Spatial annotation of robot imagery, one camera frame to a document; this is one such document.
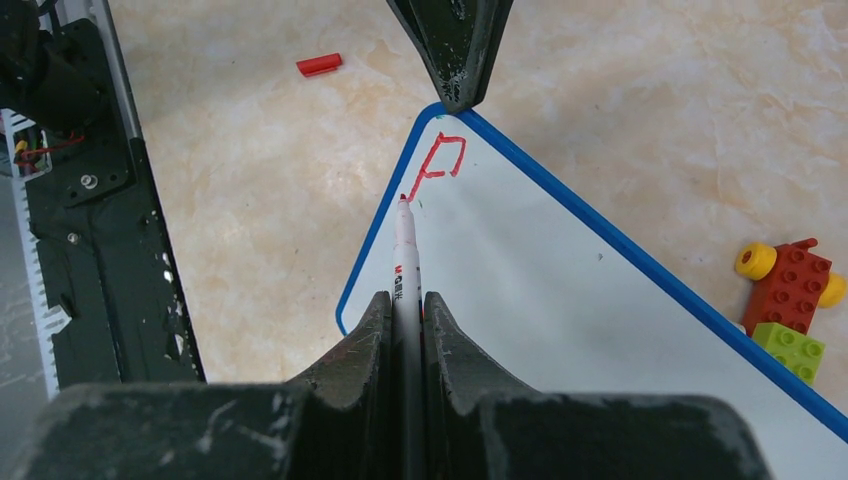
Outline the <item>red marker cap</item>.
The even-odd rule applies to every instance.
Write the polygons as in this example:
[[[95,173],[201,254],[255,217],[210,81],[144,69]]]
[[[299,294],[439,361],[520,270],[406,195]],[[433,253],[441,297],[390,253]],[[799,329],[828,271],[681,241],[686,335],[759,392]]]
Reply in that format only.
[[[306,78],[336,71],[342,65],[343,59],[339,53],[322,55],[296,62],[298,71]]]

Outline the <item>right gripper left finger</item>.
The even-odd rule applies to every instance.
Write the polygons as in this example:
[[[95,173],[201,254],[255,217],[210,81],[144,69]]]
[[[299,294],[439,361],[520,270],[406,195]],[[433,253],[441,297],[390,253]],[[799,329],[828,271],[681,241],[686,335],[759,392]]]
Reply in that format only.
[[[390,479],[391,300],[283,383],[82,384],[37,418],[11,479]]]

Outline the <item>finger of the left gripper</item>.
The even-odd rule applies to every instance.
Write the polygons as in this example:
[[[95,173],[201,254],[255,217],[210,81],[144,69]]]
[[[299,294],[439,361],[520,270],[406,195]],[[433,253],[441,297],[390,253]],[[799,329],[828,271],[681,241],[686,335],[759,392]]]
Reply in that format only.
[[[464,2],[388,0],[387,4],[419,53],[445,110],[466,109]]]
[[[471,2],[471,37],[464,65],[466,77],[460,83],[459,112],[484,100],[513,3],[513,0]]]

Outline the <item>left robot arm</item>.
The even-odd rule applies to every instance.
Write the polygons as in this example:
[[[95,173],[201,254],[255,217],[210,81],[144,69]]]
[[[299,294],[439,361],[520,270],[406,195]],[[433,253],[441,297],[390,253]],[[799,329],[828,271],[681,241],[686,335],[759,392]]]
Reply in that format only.
[[[509,1],[392,1],[392,12],[418,51],[449,114],[480,104],[486,95]],[[1,105],[54,132],[97,121],[105,107],[100,90],[57,50],[57,37],[41,30],[54,11],[45,1],[1,4]]]

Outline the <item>blue framed whiteboard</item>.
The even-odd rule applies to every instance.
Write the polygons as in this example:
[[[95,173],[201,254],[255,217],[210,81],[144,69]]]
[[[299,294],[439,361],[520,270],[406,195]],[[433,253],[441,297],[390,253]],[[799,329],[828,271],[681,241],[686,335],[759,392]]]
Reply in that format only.
[[[422,288],[529,385],[704,394],[752,427],[780,479],[843,479],[846,416],[480,115],[418,115],[336,307],[352,331],[393,286],[396,204]]]

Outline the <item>white whiteboard marker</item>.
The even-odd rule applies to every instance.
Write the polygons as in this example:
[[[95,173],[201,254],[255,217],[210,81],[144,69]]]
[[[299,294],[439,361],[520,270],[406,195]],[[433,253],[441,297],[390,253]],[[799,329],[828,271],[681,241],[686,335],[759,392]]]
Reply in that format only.
[[[401,194],[395,218],[393,250],[393,336],[399,342],[402,400],[401,453],[405,479],[426,473],[421,373],[421,284],[415,222],[409,200]]]

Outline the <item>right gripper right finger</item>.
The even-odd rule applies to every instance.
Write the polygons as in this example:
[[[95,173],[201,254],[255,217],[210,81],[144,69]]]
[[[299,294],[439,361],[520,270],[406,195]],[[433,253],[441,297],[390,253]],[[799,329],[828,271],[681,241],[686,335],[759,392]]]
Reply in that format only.
[[[424,298],[433,479],[768,479],[746,421],[702,395],[538,391]]]

